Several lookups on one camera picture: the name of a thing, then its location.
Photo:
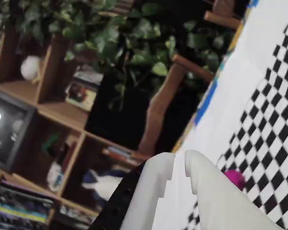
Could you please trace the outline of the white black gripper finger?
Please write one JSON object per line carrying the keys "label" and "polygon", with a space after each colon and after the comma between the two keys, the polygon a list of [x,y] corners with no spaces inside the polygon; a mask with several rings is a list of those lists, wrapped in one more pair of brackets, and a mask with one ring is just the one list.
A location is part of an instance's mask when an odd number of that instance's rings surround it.
{"label": "white black gripper finger", "polygon": [[122,176],[90,172],[88,188],[105,200],[91,230],[150,230],[171,180],[175,154],[160,153]]}

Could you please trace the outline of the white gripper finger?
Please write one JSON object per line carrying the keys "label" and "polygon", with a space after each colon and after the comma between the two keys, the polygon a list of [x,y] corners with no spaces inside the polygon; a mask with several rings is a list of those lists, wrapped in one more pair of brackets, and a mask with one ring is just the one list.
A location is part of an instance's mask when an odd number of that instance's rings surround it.
{"label": "white gripper finger", "polygon": [[201,229],[280,229],[202,153],[185,152],[185,174],[197,196]]}

